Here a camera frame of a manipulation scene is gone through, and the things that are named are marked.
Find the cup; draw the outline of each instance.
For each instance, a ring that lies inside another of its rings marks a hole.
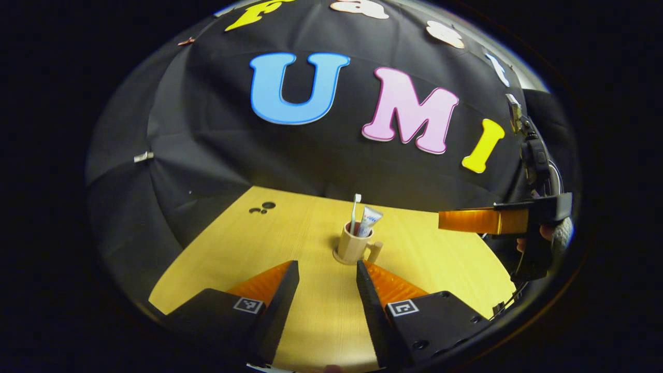
[[[377,256],[380,255],[382,242],[371,243],[373,229],[371,229],[371,232],[367,237],[355,236],[355,234],[358,232],[359,222],[355,223],[355,231],[353,232],[354,234],[350,233],[349,222],[343,226],[341,240],[339,241],[338,247],[333,251],[333,256],[337,261],[343,264],[357,264],[357,260],[362,259],[366,249],[369,249],[371,251],[371,255],[369,256],[368,261],[375,263]]]

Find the pink letter m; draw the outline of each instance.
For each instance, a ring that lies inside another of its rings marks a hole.
[[[444,153],[444,139],[458,97],[436,88],[420,105],[412,80],[404,72],[380,67],[375,70],[375,76],[382,81],[382,89],[373,121],[361,129],[364,137],[376,141],[392,140],[396,133],[391,129],[391,118],[396,112],[400,140],[404,144],[409,143],[428,122],[424,134],[417,137],[417,148],[433,154]]]

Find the toothbrush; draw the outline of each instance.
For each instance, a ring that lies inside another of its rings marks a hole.
[[[355,193],[355,203],[352,205],[352,218],[350,218],[350,234],[355,235],[355,208],[357,202],[361,202],[361,194]]]

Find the table surface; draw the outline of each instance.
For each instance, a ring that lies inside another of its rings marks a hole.
[[[276,207],[249,213],[264,202]],[[375,262],[380,267],[429,293],[451,291],[487,318],[515,291],[506,269],[477,234],[438,229],[435,212],[369,206],[384,214],[373,234],[384,244]],[[357,204],[359,219],[363,207]],[[347,373],[376,370],[356,265],[332,256],[351,211],[352,202],[254,186],[177,257],[149,301],[169,314],[203,289],[227,291],[298,260],[299,286],[273,366],[301,373],[327,364]]]

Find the letter u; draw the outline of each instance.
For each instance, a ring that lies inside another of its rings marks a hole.
[[[350,57],[342,54],[311,54],[308,62],[316,67],[311,97],[302,104],[293,104],[283,99],[281,88],[286,67],[295,59],[292,53],[271,53],[251,60],[251,107],[266,121],[301,125],[324,117],[333,104],[339,71],[350,63]]]

